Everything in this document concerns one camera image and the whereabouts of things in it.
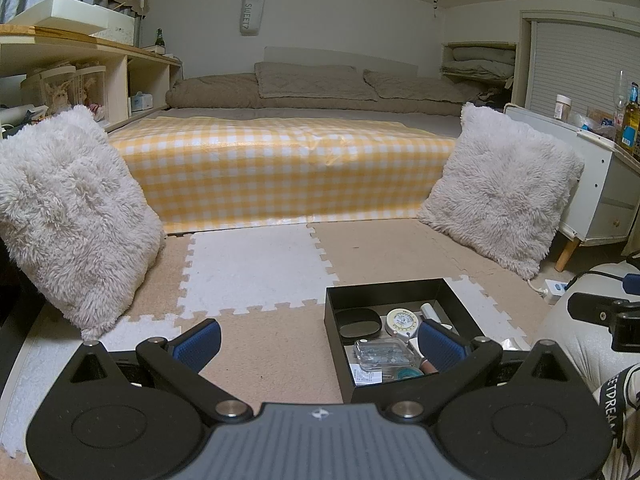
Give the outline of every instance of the open black box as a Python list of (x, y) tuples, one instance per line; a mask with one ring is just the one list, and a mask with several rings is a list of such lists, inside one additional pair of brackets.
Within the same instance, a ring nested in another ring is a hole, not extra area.
[(398, 399), (412, 398), (411, 391), (424, 388), (430, 379), (428, 376), (423, 376), (356, 386), (351, 375), (347, 352), (338, 333), (335, 312), (347, 308), (366, 307), (372, 308), (380, 316), (386, 316), (395, 308), (419, 312), (420, 306), (427, 301), (436, 311), (444, 311), (448, 321), (463, 338), (472, 340), (476, 336), (484, 335), (463, 303), (442, 278), (327, 288), (324, 326), (344, 402), (373, 402), (379, 406), (386, 406)]

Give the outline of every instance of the black oval object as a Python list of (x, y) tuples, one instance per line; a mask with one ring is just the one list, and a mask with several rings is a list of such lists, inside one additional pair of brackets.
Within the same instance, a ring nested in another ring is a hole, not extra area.
[(358, 339), (372, 339), (380, 335), (382, 320), (370, 308), (346, 308), (337, 310), (335, 322), (342, 344), (350, 345)]

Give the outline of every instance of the white cabinet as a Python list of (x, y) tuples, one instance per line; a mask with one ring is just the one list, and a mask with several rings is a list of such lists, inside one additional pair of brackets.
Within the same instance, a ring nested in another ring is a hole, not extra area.
[(504, 112), (567, 144), (584, 157), (584, 171), (562, 213), (559, 231), (569, 238), (558, 263), (563, 270), (575, 248), (625, 241), (640, 203), (640, 163), (612, 140), (576, 126), (507, 105)]

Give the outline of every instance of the fluffy white pillow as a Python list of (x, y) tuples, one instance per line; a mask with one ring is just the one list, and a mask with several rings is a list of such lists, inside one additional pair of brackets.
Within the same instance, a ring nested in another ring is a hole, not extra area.
[(91, 112), (0, 141), (0, 237), (38, 290), (97, 339), (133, 301), (164, 231)]
[(418, 218), (532, 278), (580, 178), (582, 157), (490, 108), (466, 104), (461, 120), (462, 134)]

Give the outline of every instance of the yellow checkered cloth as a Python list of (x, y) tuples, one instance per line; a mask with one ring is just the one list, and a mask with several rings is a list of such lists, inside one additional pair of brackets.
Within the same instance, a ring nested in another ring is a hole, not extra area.
[(110, 137), (168, 233), (410, 218), (455, 140), (400, 123), (144, 119)]

